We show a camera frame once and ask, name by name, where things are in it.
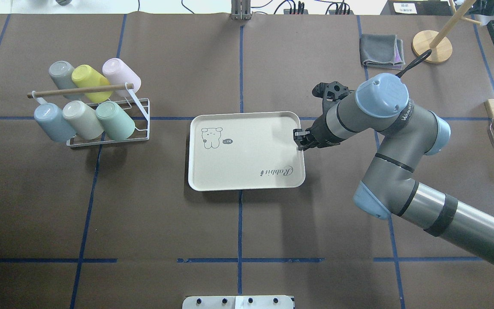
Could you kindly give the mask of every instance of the wooden handle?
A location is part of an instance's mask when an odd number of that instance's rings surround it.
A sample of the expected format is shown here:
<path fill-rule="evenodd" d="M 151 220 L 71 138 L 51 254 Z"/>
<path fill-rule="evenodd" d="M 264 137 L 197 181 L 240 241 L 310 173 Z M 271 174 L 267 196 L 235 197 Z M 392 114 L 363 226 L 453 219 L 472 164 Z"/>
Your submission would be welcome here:
<path fill-rule="evenodd" d="M 49 90 L 49 91 L 36 91 L 36 98 L 49 97 L 49 96 L 65 96 L 67 94 L 89 94 L 91 92 L 104 92 L 114 90 L 125 90 L 135 88 L 134 84 L 123 85 L 110 85 L 110 86 L 97 86 L 97 87 L 85 87 L 75 89 L 62 89 L 62 90 Z M 28 98 L 33 98 L 32 92 L 27 94 Z"/>
<path fill-rule="evenodd" d="M 436 37 L 432 40 L 430 43 L 430 48 L 434 49 L 437 47 L 437 45 L 441 42 L 441 40 L 453 29 L 455 24 L 461 19 L 461 17 L 468 12 L 468 10 L 472 7 L 472 4 L 474 4 L 476 0 L 466 0 L 460 8 L 453 14 L 453 17 L 451 17 L 445 26 L 440 30 L 440 32 L 436 35 Z"/>

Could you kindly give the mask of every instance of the wooden stand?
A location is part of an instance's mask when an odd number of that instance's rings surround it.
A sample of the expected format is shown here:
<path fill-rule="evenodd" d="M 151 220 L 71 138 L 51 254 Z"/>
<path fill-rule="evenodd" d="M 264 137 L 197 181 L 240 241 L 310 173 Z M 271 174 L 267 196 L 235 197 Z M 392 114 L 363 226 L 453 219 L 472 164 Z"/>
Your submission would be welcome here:
<path fill-rule="evenodd" d="M 432 49 L 431 55 L 424 60 L 429 63 L 442 63 L 449 59 L 453 53 L 453 45 L 451 45 L 451 42 L 445 36 L 453 29 L 453 27 L 455 27 L 455 24 L 457 24 L 459 20 L 466 20 L 479 25 L 481 24 L 479 21 L 464 17 L 464 14 L 468 12 L 474 2 L 476 2 L 476 0 L 466 0 L 458 10 L 455 10 L 455 3 L 453 0 L 449 0 L 449 5 L 451 5 L 452 10 L 455 11 L 453 17 L 447 21 L 447 24 L 443 26 L 439 33 L 433 30 L 424 30 L 417 33 L 413 38 L 413 43 L 411 45 L 413 53 L 418 57 L 428 49 Z"/>

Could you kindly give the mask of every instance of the cup rack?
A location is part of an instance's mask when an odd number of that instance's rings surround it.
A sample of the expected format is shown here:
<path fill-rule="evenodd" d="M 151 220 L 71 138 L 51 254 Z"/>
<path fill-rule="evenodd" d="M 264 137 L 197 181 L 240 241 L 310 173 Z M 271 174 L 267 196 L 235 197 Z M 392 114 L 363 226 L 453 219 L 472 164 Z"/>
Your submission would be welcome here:
<path fill-rule="evenodd" d="M 93 145 L 104 145 L 108 143 L 123 143 L 123 142 L 137 142 L 137 141 L 147 141 L 150 139 L 150 100 L 147 98 L 137 98 L 136 94 L 133 92 L 134 85 L 130 83 L 125 83 L 123 85 L 110 85 L 110 86 L 98 86 L 98 87 L 86 87 L 86 88 L 75 88 L 75 89 L 63 89 L 63 90 L 50 90 L 50 91 L 32 91 L 27 94 L 28 98 L 33 98 L 37 100 L 39 104 L 45 104 L 47 101 L 43 97 L 47 96 L 60 96 L 65 94 L 88 94 L 91 92 L 102 92 L 102 91 L 114 91 L 114 90 L 127 90 L 130 98 L 135 102 L 136 109 L 138 109 L 141 114 L 141 121 L 146 121 L 145 129 L 139 129 L 139 126 L 135 122 L 135 132 L 144 133 L 141 136 L 137 136 L 137 133 L 133 133 L 128 139 L 123 141 L 109 140 L 98 140 L 96 139 L 81 139 L 79 136 L 72 137 L 67 140 L 66 145 L 70 148 L 93 146 Z M 122 109 L 133 109 L 131 101 L 126 97 L 125 100 L 115 101 Z M 88 103 L 88 106 L 96 109 L 98 103 Z M 139 117 L 134 117 L 134 121 L 139 120 Z"/>

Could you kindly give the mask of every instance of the metal cylinder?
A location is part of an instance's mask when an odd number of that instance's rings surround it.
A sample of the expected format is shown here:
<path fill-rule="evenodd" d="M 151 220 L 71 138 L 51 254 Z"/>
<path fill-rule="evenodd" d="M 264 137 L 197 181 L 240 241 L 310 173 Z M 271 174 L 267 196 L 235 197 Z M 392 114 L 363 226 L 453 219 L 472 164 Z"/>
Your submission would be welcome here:
<path fill-rule="evenodd" d="M 494 217 L 459 201 L 449 227 L 440 236 L 494 264 Z"/>

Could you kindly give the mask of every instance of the folded cloth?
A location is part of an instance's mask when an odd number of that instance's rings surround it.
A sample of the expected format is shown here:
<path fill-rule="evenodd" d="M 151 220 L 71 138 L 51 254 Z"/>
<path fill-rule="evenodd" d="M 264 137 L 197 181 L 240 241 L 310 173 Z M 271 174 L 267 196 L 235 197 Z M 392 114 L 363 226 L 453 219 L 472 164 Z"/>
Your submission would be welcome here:
<path fill-rule="evenodd" d="M 401 70 L 405 64 L 404 42 L 396 35 L 362 34 L 359 58 L 368 67 Z"/>

